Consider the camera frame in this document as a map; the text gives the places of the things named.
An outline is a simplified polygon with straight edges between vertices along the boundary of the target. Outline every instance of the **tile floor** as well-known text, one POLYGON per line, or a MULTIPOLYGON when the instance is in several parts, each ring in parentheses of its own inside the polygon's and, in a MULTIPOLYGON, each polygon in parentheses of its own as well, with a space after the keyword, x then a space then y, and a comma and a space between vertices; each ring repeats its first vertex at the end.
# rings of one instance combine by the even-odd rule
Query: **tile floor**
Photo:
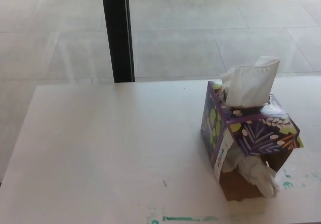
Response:
MULTIPOLYGON (((321 0, 130 0, 137 81, 321 73, 321 0)), ((0 181, 37 85, 113 82, 102 0, 0 0, 0 181)))

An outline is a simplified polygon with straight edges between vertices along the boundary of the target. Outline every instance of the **crumpled tissue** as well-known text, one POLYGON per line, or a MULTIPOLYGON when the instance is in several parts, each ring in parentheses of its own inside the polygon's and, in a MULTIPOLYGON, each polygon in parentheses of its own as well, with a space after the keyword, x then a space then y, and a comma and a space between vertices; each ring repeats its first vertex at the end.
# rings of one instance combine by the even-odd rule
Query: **crumpled tissue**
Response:
POLYGON ((222 165, 222 172, 230 172, 234 169, 251 184, 256 185, 265 197, 273 197, 279 190, 279 184, 275 180, 276 172, 263 164, 256 156, 244 156, 241 148, 233 144, 222 165))

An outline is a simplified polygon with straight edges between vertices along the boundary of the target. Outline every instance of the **leaf pattern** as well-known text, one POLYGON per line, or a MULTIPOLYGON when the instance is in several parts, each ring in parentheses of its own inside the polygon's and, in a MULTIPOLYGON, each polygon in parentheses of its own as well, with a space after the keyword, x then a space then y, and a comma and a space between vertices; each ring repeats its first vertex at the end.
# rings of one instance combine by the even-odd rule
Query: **leaf pattern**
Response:
POLYGON ((222 130, 226 124, 245 155, 303 147, 298 136, 299 129, 273 95, 261 108, 236 109, 225 105, 226 95, 222 83, 211 82, 208 87, 212 90, 207 91, 201 131, 212 164, 217 158, 216 144, 220 144, 222 130))
POLYGON ((268 117, 256 121, 252 120, 250 123, 248 121, 240 123, 238 130, 233 135, 246 155, 272 153, 301 146, 297 140, 295 125, 288 116, 282 118, 268 117))

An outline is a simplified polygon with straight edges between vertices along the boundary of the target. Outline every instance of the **grout line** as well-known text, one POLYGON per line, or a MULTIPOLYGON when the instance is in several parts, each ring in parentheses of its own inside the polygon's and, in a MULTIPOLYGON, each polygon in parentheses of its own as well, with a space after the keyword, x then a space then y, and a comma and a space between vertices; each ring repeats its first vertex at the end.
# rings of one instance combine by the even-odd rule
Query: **grout line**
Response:
POLYGON ((286 32, 288 33, 288 35, 291 37, 292 41, 294 42, 294 44, 296 45, 296 47, 300 50, 300 52, 302 53, 303 57, 306 59, 306 61, 308 62, 308 64, 311 66, 313 72, 316 72, 315 69, 312 67, 310 61, 307 59, 307 57, 305 56, 305 54, 302 52, 301 48, 297 45, 296 41, 294 40, 294 38, 291 36, 290 32, 287 30, 287 28, 284 28, 286 30, 286 32))
POLYGON ((225 72, 227 72, 227 68, 226 68, 226 66, 225 66, 225 63, 224 63, 224 60, 223 60, 223 56, 222 56, 222 53, 221 53, 220 48, 219 48, 219 44, 217 44, 217 40, 216 40, 216 36, 215 36, 215 31, 214 31, 214 30, 212 30, 212 34, 213 34, 213 36, 214 36, 214 41, 215 41, 217 50, 219 51, 219 54, 220 54, 220 57, 221 57, 223 67, 224 67, 224 69, 225 69, 225 72))
POLYGON ((315 18, 310 14, 310 12, 307 10, 307 8, 305 8, 305 6, 299 1, 296 0, 296 2, 299 3, 300 6, 303 7, 303 9, 305 10, 305 12, 314 20, 314 22, 316 23, 317 26, 320 26, 320 24, 315 20, 315 18))
POLYGON ((250 27, 249 27, 249 24, 247 24, 247 21, 245 20, 245 17, 243 16, 243 13, 242 13, 241 8, 240 8, 240 6, 239 6, 239 5, 237 5, 237 9, 239 10, 239 12, 240 12, 240 14, 241 14, 241 17, 242 17, 243 21, 244 21, 244 22, 245 22, 245 24, 247 25, 247 28, 250 28, 250 27))

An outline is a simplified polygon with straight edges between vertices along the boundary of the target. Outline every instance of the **label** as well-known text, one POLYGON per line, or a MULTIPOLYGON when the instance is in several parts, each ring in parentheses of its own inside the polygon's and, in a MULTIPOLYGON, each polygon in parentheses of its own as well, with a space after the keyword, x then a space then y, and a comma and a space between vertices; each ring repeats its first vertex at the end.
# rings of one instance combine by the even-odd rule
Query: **label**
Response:
POLYGON ((225 132, 223 133, 222 144, 214 166, 214 174, 218 182, 220 182, 220 174, 221 174, 221 169, 222 169, 224 159, 233 143, 234 143, 233 137, 229 129, 226 128, 225 132))

